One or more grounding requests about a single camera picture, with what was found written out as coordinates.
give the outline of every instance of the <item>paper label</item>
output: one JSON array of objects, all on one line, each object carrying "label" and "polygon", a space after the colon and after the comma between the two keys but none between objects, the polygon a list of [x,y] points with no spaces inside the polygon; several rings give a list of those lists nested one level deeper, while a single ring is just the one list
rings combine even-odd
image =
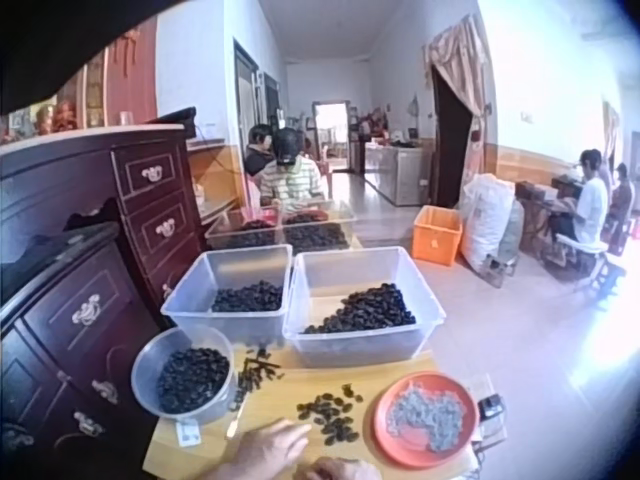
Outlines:
[{"label": "paper label", "polygon": [[200,426],[194,419],[176,422],[176,434],[178,435],[178,445],[183,448],[193,447],[194,445],[200,445],[200,443],[202,443]]}]

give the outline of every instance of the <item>curtain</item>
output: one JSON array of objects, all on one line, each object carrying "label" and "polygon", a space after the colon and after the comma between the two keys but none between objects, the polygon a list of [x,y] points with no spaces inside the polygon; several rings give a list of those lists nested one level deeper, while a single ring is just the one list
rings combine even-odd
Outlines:
[{"label": "curtain", "polygon": [[486,137],[483,65],[487,61],[486,48],[478,34],[475,16],[467,15],[458,23],[440,33],[425,48],[427,81],[431,66],[449,84],[460,101],[473,114],[467,139],[467,153],[462,174],[463,187],[476,174],[484,173],[484,143]]},{"label": "curtain", "polygon": [[602,102],[602,113],[604,116],[604,151],[602,152],[602,159],[607,162],[607,168],[611,169],[613,165],[609,164],[609,157],[616,148],[620,117],[609,102]]}]

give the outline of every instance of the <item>orange plastic basket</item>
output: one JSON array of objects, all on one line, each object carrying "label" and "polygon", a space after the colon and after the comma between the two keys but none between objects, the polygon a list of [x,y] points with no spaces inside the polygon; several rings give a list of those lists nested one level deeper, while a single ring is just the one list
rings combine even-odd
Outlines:
[{"label": "orange plastic basket", "polygon": [[461,238],[462,222],[457,210],[422,207],[413,223],[411,256],[450,267],[458,253]]}]

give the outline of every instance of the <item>drawer handle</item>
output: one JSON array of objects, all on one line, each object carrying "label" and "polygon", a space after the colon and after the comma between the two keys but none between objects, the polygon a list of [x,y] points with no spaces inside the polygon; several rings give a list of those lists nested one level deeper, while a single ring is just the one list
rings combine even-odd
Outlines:
[{"label": "drawer handle", "polygon": [[156,227],[156,233],[164,238],[169,238],[176,231],[176,221],[173,218],[162,222]]},{"label": "drawer handle", "polygon": [[173,288],[171,288],[166,283],[162,285],[162,297],[166,300],[169,295],[173,292]]},{"label": "drawer handle", "polygon": [[78,421],[78,430],[88,437],[97,437],[104,433],[104,427],[102,425],[94,422],[82,412],[75,412],[73,418]]},{"label": "drawer handle", "polygon": [[20,430],[2,426],[2,448],[5,452],[16,452],[24,447],[30,447],[34,443],[34,439],[22,428]]},{"label": "drawer handle", "polygon": [[116,390],[116,387],[114,387],[112,383],[93,380],[91,386],[107,402],[114,405],[118,404],[118,390]]},{"label": "drawer handle", "polygon": [[155,165],[153,167],[145,168],[142,171],[142,176],[149,180],[151,183],[156,183],[162,180],[162,166]]},{"label": "drawer handle", "polygon": [[82,304],[71,317],[71,321],[76,325],[82,323],[85,327],[90,326],[100,315],[100,295],[94,293],[85,303]]}]

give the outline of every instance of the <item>hallway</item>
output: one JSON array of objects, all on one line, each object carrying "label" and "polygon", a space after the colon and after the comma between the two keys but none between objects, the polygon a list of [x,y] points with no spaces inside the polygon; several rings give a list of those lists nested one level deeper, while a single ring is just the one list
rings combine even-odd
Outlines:
[{"label": "hallway", "polygon": [[[410,251],[417,207],[395,208],[352,175],[335,175],[333,190],[354,209],[364,246]],[[628,249],[627,265],[640,265],[639,242]],[[507,405],[508,439],[486,452],[481,478],[597,478],[635,428],[640,272],[596,303],[526,255],[502,289],[460,260],[417,263],[447,313],[428,342],[438,365],[462,381],[488,373]]]}]

